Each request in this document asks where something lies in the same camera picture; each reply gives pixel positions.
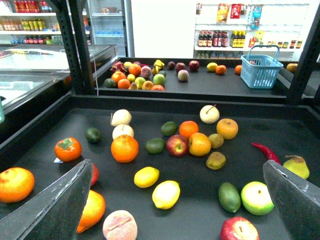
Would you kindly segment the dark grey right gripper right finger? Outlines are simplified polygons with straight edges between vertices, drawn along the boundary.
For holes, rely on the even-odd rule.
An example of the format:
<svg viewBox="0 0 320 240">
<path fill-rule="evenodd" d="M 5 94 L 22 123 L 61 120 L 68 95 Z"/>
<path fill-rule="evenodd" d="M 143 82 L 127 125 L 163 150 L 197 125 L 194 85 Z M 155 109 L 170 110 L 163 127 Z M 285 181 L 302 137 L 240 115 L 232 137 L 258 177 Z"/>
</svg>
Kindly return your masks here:
<svg viewBox="0 0 320 240">
<path fill-rule="evenodd" d="M 273 160 L 263 164 L 263 178 L 292 240 L 320 238 L 320 188 Z"/>
</svg>

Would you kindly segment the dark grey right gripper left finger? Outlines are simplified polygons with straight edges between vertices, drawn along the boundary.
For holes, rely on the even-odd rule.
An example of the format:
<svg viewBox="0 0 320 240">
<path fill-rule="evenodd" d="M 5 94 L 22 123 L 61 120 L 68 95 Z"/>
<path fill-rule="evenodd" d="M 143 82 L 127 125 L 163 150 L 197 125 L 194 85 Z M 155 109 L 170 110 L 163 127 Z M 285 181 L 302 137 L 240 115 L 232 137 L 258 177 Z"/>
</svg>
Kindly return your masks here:
<svg viewBox="0 0 320 240">
<path fill-rule="evenodd" d="M 93 164 L 85 159 L 1 219 L 2 240 L 72 240 L 86 205 Z"/>
</svg>

